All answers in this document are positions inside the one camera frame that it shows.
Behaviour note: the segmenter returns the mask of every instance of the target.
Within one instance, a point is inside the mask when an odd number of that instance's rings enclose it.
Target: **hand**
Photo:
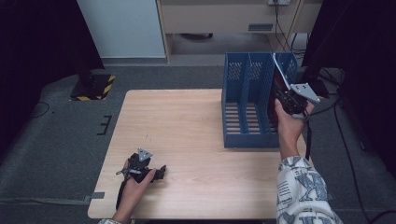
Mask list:
[[[311,114],[314,106],[308,102],[306,112]],[[280,157],[286,159],[290,156],[299,156],[297,140],[304,129],[304,121],[296,119],[283,110],[278,99],[275,100],[275,111],[278,117],[277,132],[279,133]]]
[[[128,167],[128,160],[124,164],[124,168]],[[122,197],[120,200],[119,209],[113,216],[113,220],[119,223],[129,223],[131,215],[134,212],[137,204],[143,197],[149,183],[154,178],[155,169],[152,169],[142,182],[137,183],[132,177],[125,184],[125,188],[122,191]]]

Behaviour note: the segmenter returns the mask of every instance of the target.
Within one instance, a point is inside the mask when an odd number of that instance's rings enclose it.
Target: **patterned sleeve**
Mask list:
[[[302,157],[288,157],[279,164],[277,223],[342,224],[327,202],[321,175]]]
[[[120,224],[119,222],[113,221],[111,219],[102,219],[99,224]]]

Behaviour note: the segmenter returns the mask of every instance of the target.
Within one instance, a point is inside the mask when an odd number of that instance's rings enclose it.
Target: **power outlet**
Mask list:
[[[268,0],[268,5],[273,6],[276,2],[279,6],[290,5],[290,0]]]

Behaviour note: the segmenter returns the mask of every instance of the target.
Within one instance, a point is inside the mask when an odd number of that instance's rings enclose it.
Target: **white wall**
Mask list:
[[[155,0],[78,0],[102,58],[165,58]]]

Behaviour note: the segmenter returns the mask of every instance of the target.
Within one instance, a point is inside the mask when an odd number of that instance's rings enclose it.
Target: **yellow and black hazard tape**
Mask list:
[[[115,78],[115,77],[116,77],[116,76],[111,75],[111,76],[108,78],[107,84],[106,84],[106,86],[105,86],[105,88],[104,88],[104,90],[103,90],[103,93],[102,93],[101,95],[96,95],[96,96],[80,95],[80,96],[72,97],[71,100],[72,100],[72,101],[104,100],[104,99],[107,97],[108,92],[109,92],[110,89],[111,89],[111,86],[113,85],[113,81],[114,81],[114,78]]]

